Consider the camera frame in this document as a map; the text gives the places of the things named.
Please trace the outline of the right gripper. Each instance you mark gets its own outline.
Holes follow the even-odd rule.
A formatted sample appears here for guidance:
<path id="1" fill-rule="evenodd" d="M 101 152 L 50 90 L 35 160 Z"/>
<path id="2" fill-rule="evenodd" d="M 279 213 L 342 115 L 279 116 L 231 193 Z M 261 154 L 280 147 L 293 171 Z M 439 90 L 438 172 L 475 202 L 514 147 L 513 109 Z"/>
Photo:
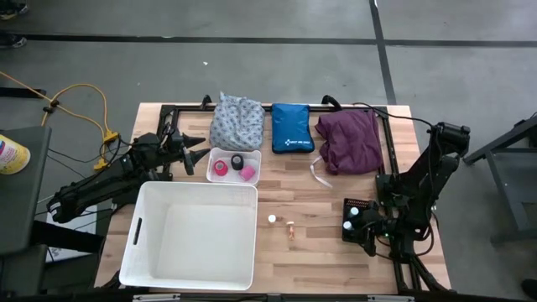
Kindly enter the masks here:
<path id="1" fill-rule="evenodd" d="M 386 232 L 386 218 L 378 209 L 373 207 L 364 208 L 362 214 L 356 219 L 360 226 L 360 230 L 352 232 L 352 240 L 361 242 L 361 245 L 370 257 L 375 257 L 376 252 L 376 237 Z"/>

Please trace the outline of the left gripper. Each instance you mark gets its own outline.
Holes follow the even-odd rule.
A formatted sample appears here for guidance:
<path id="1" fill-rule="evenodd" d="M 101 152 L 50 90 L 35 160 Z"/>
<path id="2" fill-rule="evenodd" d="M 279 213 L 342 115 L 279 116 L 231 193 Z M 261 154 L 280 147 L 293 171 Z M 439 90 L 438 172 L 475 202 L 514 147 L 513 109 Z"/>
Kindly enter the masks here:
<path id="1" fill-rule="evenodd" d="M 163 172 L 169 173 L 171 164 L 180 161 L 185 167 L 185 172 L 188 175 L 193 175 L 195 164 L 209 154 L 211 150 L 204 148 L 189 151 L 189 148 L 205 141 L 205 138 L 191 137 L 185 133 L 180 133 L 178 130 L 167 130 L 165 132 L 163 148 L 167 154 L 171 154 L 175 159 L 168 160 L 164 163 Z"/>

